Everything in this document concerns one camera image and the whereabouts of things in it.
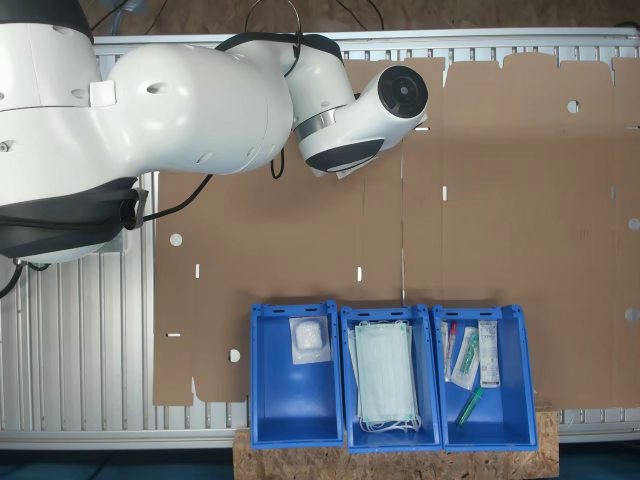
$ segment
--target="blue plastic bin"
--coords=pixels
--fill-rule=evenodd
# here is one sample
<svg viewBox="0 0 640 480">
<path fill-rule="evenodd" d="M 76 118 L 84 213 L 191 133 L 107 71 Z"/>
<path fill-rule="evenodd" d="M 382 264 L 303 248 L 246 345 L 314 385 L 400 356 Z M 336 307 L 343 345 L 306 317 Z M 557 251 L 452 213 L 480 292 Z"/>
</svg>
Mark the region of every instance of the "blue plastic bin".
<svg viewBox="0 0 640 480">
<path fill-rule="evenodd" d="M 538 432 L 522 308 L 517 305 L 484 309 L 442 308 L 438 305 L 432 309 L 432 319 L 444 449 L 450 452 L 537 450 Z M 484 389 L 482 398 L 462 428 L 456 427 L 456 419 L 472 392 L 444 381 L 440 320 L 458 322 L 452 370 L 465 327 L 477 327 L 478 320 L 498 321 L 501 385 Z M 479 384 L 480 369 L 473 388 Z"/>
<path fill-rule="evenodd" d="M 369 433 L 360 428 L 356 416 L 358 387 L 349 355 L 348 330 L 360 322 L 407 320 L 413 326 L 411 360 L 416 384 L 418 409 L 422 426 L 418 432 L 400 430 Z M 441 450 L 440 420 L 436 392 L 435 365 L 429 325 L 429 312 L 424 305 L 406 308 L 340 311 L 342 325 L 342 359 L 344 363 L 345 414 L 350 453 L 411 452 Z"/>
<path fill-rule="evenodd" d="M 294 365 L 291 317 L 327 316 L 331 362 Z M 335 302 L 251 310 L 251 446 L 341 447 L 342 389 Z"/>
</svg>

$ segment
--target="cardboard sheet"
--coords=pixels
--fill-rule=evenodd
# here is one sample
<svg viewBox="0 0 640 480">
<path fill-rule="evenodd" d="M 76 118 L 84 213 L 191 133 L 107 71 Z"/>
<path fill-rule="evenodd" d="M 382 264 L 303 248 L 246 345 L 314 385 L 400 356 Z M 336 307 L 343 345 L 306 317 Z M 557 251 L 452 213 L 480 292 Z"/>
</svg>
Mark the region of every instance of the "cardboard sheet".
<svg viewBox="0 0 640 480">
<path fill-rule="evenodd" d="M 389 64 L 346 63 L 354 91 Z M 244 400 L 252 303 L 398 305 L 403 286 L 407 305 L 521 304 L 534 388 L 559 408 L 640 405 L 640 60 L 616 59 L 615 87 L 604 63 L 537 53 L 455 63 L 445 87 L 444 59 L 406 64 L 429 131 L 343 180 L 290 141 L 280 180 L 214 178 L 158 221 L 156 405 L 191 405 L 192 378 L 203 401 Z M 160 208 L 200 181 L 161 175 Z"/>
</svg>

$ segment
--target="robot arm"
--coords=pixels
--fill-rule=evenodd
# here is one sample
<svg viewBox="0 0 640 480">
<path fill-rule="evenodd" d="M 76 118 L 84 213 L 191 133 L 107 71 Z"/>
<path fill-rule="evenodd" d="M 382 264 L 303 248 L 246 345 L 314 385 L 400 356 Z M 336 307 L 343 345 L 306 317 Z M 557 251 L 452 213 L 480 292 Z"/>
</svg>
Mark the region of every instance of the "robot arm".
<svg viewBox="0 0 640 480">
<path fill-rule="evenodd" d="M 102 81 L 77 0 L 52 3 L 0 8 L 0 254 L 9 258 L 56 263 L 97 250 L 135 223 L 132 187 L 144 173 L 253 170 L 292 130 L 312 169 L 340 171 L 425 118 L 418 74 L 389 67 L 356 100 L 337 44 L 320 35 L 302 37 L 293 70 L 295 36 L 241 34 L 216 50 L 140 47 Z"/>
</svg>

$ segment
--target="osb board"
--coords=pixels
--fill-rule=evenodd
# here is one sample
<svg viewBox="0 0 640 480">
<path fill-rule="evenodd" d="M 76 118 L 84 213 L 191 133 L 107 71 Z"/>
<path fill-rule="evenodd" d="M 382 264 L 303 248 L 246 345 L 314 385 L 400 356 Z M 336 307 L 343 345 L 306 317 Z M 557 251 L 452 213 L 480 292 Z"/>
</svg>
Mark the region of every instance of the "osb board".
<svg viewBox="0 0 640 480">
<path fill-rule="evenodd" d="M 236 480 L 467 480 L 553 478 L 559 475 L 558 412 L 536 412 L 537 452 L 376 453 L 342 448 L 253 450 L 249 431 L 236 432 Z"/>
</svg>

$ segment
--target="cable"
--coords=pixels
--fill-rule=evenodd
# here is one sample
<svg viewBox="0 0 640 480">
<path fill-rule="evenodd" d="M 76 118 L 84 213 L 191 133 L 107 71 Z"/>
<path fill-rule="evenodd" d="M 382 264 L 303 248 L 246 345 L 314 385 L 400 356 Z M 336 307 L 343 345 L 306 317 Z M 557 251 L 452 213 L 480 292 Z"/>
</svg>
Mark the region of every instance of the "cable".
<svg viewBox="0 0 640 480">
<path fill-rule="evenodd" d="M 120 224 L 119 221 L 113 222 L 83 222 L 83 223 L 66 223 L 66 222 L 48 222 L 46 220 L 29 220 L 24 218 L 1 217 L 0 227 L 28 227 L 42 228 L 44 230 L 93 230 L 98 227 L 106 227 L 108 225 Z"/>
<path fill-rule="evenodd" d="M 0 299 L 6 297 L 11 290 L 16 286 L 18 280 L 20 280 L 20 275 L 22 275 L 22 270 L 24 269 L 24 265 L 16 265 L 16 269 L 13 272 L 13 277 L 7 283 L 7 286 L 0 290 Z"/>
<path fill-rule="evenodd" d="M 113 10 L 111 10 L 109 13 L 107 13 L 104 17 L 102 17 L 100 20 L 98 20 L 98 23 L 96 23 L 93 27 L 91 27 L 91 31 L 93 32 L 96 28 L 98 28 L 100 25 L 102 25 L 102 22 L 104 22 L 107 18 L 109 18 L 111 15 L 113 15 L 118 10 L 120 10 L 122 7 L 124 7 L 128 1 L 129 0 L 123 0 L 120 4 L 118 4 L 117 7 L 114 7 Z"/>
<path fill-rule="evenodd" d="M 249 17 L 251 16 L 251 12 L 253 12 L 253 9 L 256 8 L 256 6 L 260 2 L 262 2 L 262 0 L 256 0 L 256 2 L 249 9 L 249 13 L 247 13 L 247 18 L 244 19 L 245 33 L 247 33 L 247 26 L 249 25 Z M 296 30 L 296 46 L 293 49 L 293 55 L 295 57 L 295 60 L 293 62 L 293 65 L 291 65 L 291 68 L 289 69 L 289 71 L 284 74 L 285 78 L 288 77 L 291 72 L 293 72 L 294 68 L 296 68 L 296 65 L 298 64 L 298 60 L 300 60 L 300 51 L 302 50 L 302 45 L 301 45 L 302 44 L 302 22 L 300 21 L 300 15 L 298 15 L 298 10 L 296 10 L 296 7 L 293 5 L 293 3 L 291 3 L 291 0 L 287 0 L 287 2 L 289 3 L 289 5 L 291 5 L 291 8 L 293 8 L 293 11 L 296 14 L 296 19 L 298 21 L 298 29 Z"/>
<path fill-rule="evenodd" d="M 382 14 L 380 13 L 380 10 L 378 10 L 378 7 L 376 7 L 376 4 L 373 3 L 371 0 L 367 0 L 367 2 L 369 2 L 371 4 L 373 9 L 378 14 L 378 18 L 380 19 L 380 25 L 382 26 L 382 29 L 384 30 L 384 19 L 382 18 Z"/>
<path fill-rule="evenodd" d="M 362 22 L 360 22 L 360 20 L 358 20 L 358 17 L 356 17 L 356 14 L 353 13 L 351 10 L 349 10 L 344 3 L 342 3 L 340 0 L 336 0 L 336 2 L 338 2 L 342 8 L 344 8 L 347 12 L 349 12 L 351 14 L 351 16 L 355 19 L 355 21 L 358 22 L 358 25 L 360 25 L 365 30 L 369 30 L 367 27 L 362 25 Z"/>
<path fill-rule="evenodd" d="M 207 177 L 202 181 L 200 186 L 196 189 L 195 192 L 191 194 L 189 198 L 187 198 L 180 205 L 177 205 L 173 208 L 169 208 L 167 210 L 163 210 L 162 212 L 154 213 L 152 215 L 147 215 L 143 218 L 145 222 L 150 220 L 155 220 L 156 218 L 166 217 L 167 215 L 171 215 L 172 213 L 179 212 L 183 208 L 189 206 L 191 202 L 193 202 L 200 192 L 204 189 L 204 187 L 209 183 L 209 180 L 213 175 L 207 175 Z M 109 225 L 122 225 L 122 221 L 104 221 L 104 222 L 83 222 L 83 223 L 65 223 L 65 222 L 48 222 L 46 220 L 29 220 L 23 218 L 13 218 L 13 217 L 1 217 L 0 216 L 0 227 L 28 227 L 28 228 L 42 228 L 44 230 L 92 230 L 98 227 L 105 227 Z"/>
<path fill-rule="evenodd" d="M 144 221 L 148 222 L 150 220 L 155 220 L 157 218 L 166 217 L 167 215 L 171 215 L 172 213 L 179 212 L 183 208 L 188 207 L 191 204 L 191 202 L 193 202 L 196 199 L 196 197 L 200 195 L 200 192 L 202 192 L 204 187 L 207 186 L 207 183 L 209 183 L 209 180 L 211 180 L 212 177 L 213 175 L 207 175 L 205 179 L 202 181 L 202 183 L 200 184 L 200 186 L 196 188 L 196 191 L 193 192 L 191 196 L 187 198 L 184 202 L 182 202 L 180 205 L 176 205 L 173 208 L 168 208 L 167 210 L 163 210 L 162 212 L 147 215 L 146 217 L 144 217 Z"/>
<path fill-rule="evenodd" d="M 271 160 L 271 176 L 274 180 L 277 180 L 282 176 L 282 173 L 284 172 L 284 148 L 280 151 L 280 173 L 278 173 L 278 175 L 276 175 L 276 170 L 273 167 L 273 160 Z"/>
<path fill-rule="evenodd" d="M 347 12 L 349 12 L 351 14 L 351 16 L 354 18 L 354 20 L 356 22 L 358 22 L 358 25 L 360 25 L 362 28 L 364 28 L 365 30 L 369 30 L 367 27 L 365 27 L 362 22 L 360 20 L 358 20 L 358 17 L 356 17 L 356 14 L 353 13 L 351 10 L 349 10 L 349 8 L 347 8 L 347 6 L 342 3 L 340 0 L 336 0 L 336 2 L 338 2 L 338 4 L 340 4 L 340 6 L 342 8 L 344 8 Z M 378 10 L 378 7 L 376 7 L 376 4 L 373 3 L 371 0 L 367 0 L 367 2 L 369 2 L 371 4 L 371 6 L 373 7 L 373 9 L 376 11 L 376 13 L 378 14 L 378 18 L 380 19 L 380 26 L 382 27 L 382 30 L 384 30 L 384 18 L 382 18 L 382 14 L 380 13 L 380 10 Z"/>
<path fill-rule="evenodd" d="M 35 272 L 44 272 L 47 268 L 49 268 L 51 266 L 50 263 L 47 263 L 45 265 L 42 265 L 41 267 L 38 267 L 37 265 L 29 262 L 27 265 L 29 265 L 29 268 Z"/>
<path fill-rule="evenodd" d="M 116 456 L 117 453 L 117 451 L 111 452 L 111 454 L 108 455 L 100 465 L 98 465 L 98 468 L 96 468 L 94 472 L 89 475 L 89 477 L 87 477 L 87 480 L 95 480 L 96 478 L 98 478 L 98 475 L 100 475 L 100 473 L 104 470 L 104 467 L 107 466 L 107 464 L 113 459 L 113 457 Z"/>
<path fill-rule="evenodd" d="M 160 11 L 158 12 L 158 15 L 156 15 L 155 20 L 153 21 L 153 23 L 151 24 L 151 26 L 149 27 L 149 30 L 147 30 L 147 33 L 145 33 L 145 35 L 149 35 L 149 32 L 151 30 L 153 30 L 153 27 L 156 26 L 156 23 L 158 22 L 158 19 L 160 18 L 160 15 L 162 15 L 162 11 L 164 10 L 164 7 L 167 6 L 167 3 L 169 3 L 169 0 L 164 0 L 164 3 L 162 4 L 162 8 L 160 8 Z"/>
</svg>

